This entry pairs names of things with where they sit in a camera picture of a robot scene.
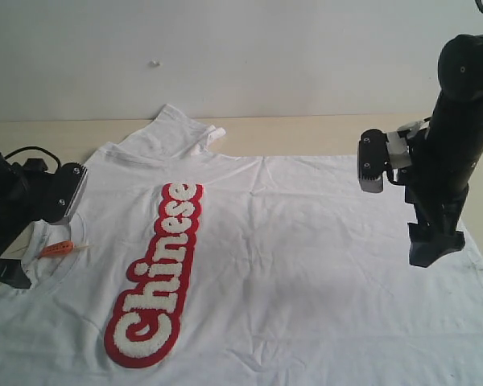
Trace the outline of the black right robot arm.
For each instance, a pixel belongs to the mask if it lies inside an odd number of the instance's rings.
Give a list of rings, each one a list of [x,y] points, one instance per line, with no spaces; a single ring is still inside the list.
[[[405,200],[417,216],[408,225],[409,262],[422,268],[465,245],[456,226],[483,154],[483,35],[447,42],[438,79],[440,94],[428,127],[411,140],[411,166],[401,175]]]

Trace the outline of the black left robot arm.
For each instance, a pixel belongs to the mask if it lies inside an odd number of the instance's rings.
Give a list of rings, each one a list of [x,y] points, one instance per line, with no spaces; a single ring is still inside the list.
[[[49,173],[41,158],[24,164],[8,159],[26,150],[37,150],[56,161],[56,172]],[[31,287],[22,263],[3,259],[2,254],[32,222],[66,224],[72,217],[77,192],[86,177],[78,163],[63,165],[51,152],[38,146],[25,146],[4,156],[0,152],[0,283],[16,289]]]

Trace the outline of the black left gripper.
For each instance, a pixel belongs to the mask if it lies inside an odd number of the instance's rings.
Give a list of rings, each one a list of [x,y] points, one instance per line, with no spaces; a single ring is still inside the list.
[[[64,218],[64,194],[57,191],[62,163],[53,153],[56,171],[49,173],[42,158],[24,164],[10,163],[10,155],[0,153],[0,256],[33,221],[56,224]],[[31,280],[21,261],[0,259],[0,283],[15,289],[29,289]]]

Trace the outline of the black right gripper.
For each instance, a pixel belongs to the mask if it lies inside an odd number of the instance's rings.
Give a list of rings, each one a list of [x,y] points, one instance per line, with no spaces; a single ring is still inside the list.
[[[430,266],[465,246],[456,230],[473,173],[469,133],[419,132],[407,139],[411,166],[402,175],[417,221],[408,224],[409,263]]]

